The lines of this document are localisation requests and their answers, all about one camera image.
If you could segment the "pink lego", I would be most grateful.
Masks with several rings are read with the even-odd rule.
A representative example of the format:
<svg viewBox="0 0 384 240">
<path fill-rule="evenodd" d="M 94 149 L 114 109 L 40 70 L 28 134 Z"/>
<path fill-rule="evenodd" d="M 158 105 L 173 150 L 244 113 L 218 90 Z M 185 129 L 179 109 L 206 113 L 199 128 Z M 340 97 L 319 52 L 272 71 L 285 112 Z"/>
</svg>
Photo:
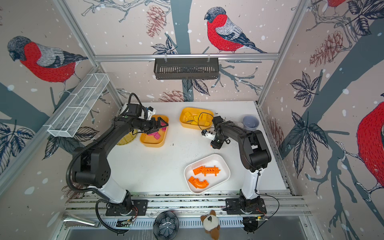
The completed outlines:
<svg viewBox="0 0 384 240">
<path fill-rule="evenodd" d="M 162 131 L 165 132 L 167 130 L 168 123 L 161 122 L 161 126 L 163 126 Z"/>
</svg>

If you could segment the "orange long studded lego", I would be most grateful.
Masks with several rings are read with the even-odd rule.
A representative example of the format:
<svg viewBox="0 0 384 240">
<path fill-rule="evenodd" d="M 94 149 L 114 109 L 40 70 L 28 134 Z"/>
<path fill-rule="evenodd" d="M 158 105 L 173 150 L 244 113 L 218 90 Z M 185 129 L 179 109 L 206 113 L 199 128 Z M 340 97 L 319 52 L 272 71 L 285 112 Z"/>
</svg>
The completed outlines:
<svg viewBox="0 0 384 240">
<path fill-rule="evenodd" d="M 220 171 L 221 170 L 216 166 L 213 166 L 213 167 L 201 166 L 201 167 L 194 169 L 193 173 L 195 176 L 198 174 L 203 174 L 206 177 L 208 174 L 214 174 L 215 176 L 217 176 L 217 174 Z"/>
</svg>

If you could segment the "yellow long lego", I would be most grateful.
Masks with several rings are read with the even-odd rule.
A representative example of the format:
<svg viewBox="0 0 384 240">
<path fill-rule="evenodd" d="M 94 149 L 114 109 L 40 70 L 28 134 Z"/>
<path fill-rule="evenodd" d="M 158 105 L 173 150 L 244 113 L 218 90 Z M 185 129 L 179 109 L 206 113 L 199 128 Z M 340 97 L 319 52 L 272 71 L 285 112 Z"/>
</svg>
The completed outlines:
<svg viewBox="0 0 384 240">
<path fill-rule="evenodd" d="M 208 114 L 202 114 L 202 121 L 204 122 L 204 126 L 208 127 L 212 124 L 212 118 L 211 115 Z"/>
</svg>

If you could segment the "orange curved lego piece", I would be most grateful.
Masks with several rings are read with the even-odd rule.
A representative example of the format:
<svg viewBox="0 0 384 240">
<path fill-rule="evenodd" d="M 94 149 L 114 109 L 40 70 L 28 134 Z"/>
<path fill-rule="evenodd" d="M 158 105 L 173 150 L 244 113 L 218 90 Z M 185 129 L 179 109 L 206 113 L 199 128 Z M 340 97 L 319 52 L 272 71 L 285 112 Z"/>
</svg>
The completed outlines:
<svg viewBox="0 0 384 240">
<path fill-rule="evenodd" d="M 197 178 L 190 177 L 188 179 L 188 182 L 194 186 L 196 189 L 206 189 L 209 186 L 209 183 L 207 180 L 200 181 Z"/>
</svg>

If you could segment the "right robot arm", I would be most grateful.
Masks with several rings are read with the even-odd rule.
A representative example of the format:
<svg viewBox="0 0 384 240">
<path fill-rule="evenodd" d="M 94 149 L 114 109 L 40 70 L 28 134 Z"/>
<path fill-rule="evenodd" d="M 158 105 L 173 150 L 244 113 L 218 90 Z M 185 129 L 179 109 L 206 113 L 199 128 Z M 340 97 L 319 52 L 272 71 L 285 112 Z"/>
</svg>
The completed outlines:
<svg viewBox="0 0 384 240">
<path fill-rule="evenodd" d="M 264 200 L 258 194 L 262 171 L 272 160 L 271 153 L 263 133 L 250 131 L 237 126 L 222 117 L 213 118 L 215 137 L 211 141 L 213 149 L 220 149 L 223 143 L 234 140 L 239 145 L 240 159 L 246 169 L 244 183 L 237 199 L 226 199 L 224 211 L 229 215 L 267 213 Z"/>
</svg>

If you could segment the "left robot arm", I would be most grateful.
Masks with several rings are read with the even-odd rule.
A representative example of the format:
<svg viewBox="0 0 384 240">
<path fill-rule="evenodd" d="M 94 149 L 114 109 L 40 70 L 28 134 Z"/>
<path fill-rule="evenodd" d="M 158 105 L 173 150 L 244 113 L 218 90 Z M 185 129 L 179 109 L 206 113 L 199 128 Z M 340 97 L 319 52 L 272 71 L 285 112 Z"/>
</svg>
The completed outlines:
<svg viewBox="0 0 384 240">
<path fill-rule="evenodd" d="M 112 120 L 111 127 L 86 147 L 76 148 L 66 171 L 66 183 L 74 193 L 92 192 L 107 205 L 107 214 L 127 216 L 145 215 L 147 203 L 136 206 L 131 193 L 112 178 L 108 154 L 129 133 L 152 134 L 168 127 L 168 121 L 153 117 L 154 109 L 141 102 L 128 102 Z"/>
</svg>

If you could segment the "narrow yellow bin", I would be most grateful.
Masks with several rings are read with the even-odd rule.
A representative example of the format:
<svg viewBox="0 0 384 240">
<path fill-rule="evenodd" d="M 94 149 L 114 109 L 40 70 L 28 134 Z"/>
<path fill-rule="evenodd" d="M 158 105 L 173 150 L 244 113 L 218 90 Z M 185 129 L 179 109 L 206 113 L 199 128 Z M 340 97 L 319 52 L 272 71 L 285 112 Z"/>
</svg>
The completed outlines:
<svg viewBox="0 0 384 240">
<path fill-rule="evenodd" d="M 160 148 L 164 145 L 168 127 L 164 127 L 155 133 L 146 135 L 141 134 L 140 142 L 149 148 Z"/>
</svg>

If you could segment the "white tray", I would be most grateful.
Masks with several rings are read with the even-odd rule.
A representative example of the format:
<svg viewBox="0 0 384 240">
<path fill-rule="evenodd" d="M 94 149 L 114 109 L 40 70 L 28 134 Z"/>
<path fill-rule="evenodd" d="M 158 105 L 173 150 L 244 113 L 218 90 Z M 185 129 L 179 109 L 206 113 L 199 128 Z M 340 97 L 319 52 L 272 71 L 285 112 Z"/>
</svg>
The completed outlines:
<svg viewBox="0 0 384 240">
<path fill-rule="evenodd" d="M 212 154 L 187 165 L 184 169 L 186 184 L 193 194 L 200 195 L 229 180 L 231 170 L 224 158 Z"/>
</svg>

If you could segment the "wide yellow bin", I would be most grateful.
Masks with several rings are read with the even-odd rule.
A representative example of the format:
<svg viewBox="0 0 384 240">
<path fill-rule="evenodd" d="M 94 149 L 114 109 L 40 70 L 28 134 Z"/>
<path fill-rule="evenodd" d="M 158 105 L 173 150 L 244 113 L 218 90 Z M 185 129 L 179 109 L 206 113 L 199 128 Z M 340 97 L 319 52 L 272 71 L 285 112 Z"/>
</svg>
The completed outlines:
<svg viewBox="0 0 384 240">
<path fill-rule="evenodd" d="M 196 125 L 187 124 L 186 123 L 186 118 L 184 117 L 184 114 L 186 112 L 189 112 L 192 115 L 192 118 L 194 118 L 195 120 L 200 120 L 200 121 L 202 121 L 202 114 L 211 115 L 212 124 L 210 126 L 208 126 L 208 127 L 204 126 L 204 122 L 203 121 L 202 121 L 202 123 L 203 123 L 202 126 L 196 126 Z M 214 113 L 212 111 L 205 110 L 205 109 L 199 109 L 199 108 L 187 107 L 187 108 L 184 108 L 182 110 L 182 112 L 181 112 L 180 123 L 181 123 L 181 125 L 184 128 L 202 131 L 202 130 L 206 130 L 206 129 L 209 129 L 209 128 L 212 127 L 212 125 L 213 125 L 213 118 L 214 118 Z"/>
</svg>

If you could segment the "yellow woven coaster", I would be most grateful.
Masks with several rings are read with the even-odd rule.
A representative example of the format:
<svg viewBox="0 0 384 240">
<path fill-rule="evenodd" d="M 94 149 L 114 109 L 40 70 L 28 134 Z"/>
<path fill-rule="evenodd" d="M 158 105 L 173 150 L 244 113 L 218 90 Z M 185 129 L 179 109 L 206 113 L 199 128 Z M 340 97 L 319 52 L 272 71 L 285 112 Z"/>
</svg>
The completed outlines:
<svg viewBox="0 0 384 240">
<path fill-rule="evenodd" d="M 133 142 L 137 137 L 137 130 L 133 130 L 132 132 L 129 132 L 127 135 L 125 135 L 118 143 L 117 146 L 124 146 L 131 142 Z"/>
</svg>

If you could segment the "lavender mug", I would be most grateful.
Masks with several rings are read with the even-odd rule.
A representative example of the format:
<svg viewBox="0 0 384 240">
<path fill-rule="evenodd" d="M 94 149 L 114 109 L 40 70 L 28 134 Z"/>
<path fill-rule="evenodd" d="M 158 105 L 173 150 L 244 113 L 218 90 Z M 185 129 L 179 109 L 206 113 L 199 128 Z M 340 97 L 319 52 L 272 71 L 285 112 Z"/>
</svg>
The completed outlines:
<svg viewBox="0 0 384 240">
<path fill-rule="evenodd" d="M 255 131 L 260 125 L 260 121 L 257 117 L 252 115 L 244 116 L 242 119 L 244 129 L 249 131 Z"/>
</svg>

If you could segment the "plush toy animal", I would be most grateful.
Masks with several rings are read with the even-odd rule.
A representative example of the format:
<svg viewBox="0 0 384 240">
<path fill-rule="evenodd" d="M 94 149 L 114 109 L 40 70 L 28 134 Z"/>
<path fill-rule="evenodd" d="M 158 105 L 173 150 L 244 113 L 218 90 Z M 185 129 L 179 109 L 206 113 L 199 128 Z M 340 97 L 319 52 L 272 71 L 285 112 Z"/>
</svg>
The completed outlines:
<svg viewBox="0 0 384 240">
<path fill-rule="evenodd" d="M 211 210 L 208 215 L 201 216 L 201 221 L 205 232 L 211 236 L 213 240 L 219 240 L 220 237 L 220 221 L 216 216 L 216 212 Z"/>
</svg>

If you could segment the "black flower-shaped dish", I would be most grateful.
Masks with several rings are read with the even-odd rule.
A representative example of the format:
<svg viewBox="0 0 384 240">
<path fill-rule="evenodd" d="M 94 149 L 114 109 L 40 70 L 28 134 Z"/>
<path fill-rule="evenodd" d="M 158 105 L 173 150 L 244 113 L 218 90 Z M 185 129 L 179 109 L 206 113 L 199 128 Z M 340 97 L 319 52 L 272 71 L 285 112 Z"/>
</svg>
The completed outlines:
<svg viewBox="0 0 384 240">
<path fill-rule="evenodd" d="M 179 230 L 179 219 L 172 211 L 160 213 L 154 222 L 153 233 L 157 240 L 173 240 Z"/>
</svg>

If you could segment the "black wall basket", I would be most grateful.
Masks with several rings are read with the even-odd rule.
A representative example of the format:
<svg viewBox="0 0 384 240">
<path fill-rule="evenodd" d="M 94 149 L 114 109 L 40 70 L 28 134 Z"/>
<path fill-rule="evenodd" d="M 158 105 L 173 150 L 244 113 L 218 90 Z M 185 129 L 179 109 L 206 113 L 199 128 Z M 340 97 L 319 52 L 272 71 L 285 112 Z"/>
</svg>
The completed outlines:
<svg viewBox="0 0 384 240">
<path fill-rule="evenodd" d="M 156 59 L 157 80 L 214 80 L 220 75 L 218 58 Z"/>
</svg>

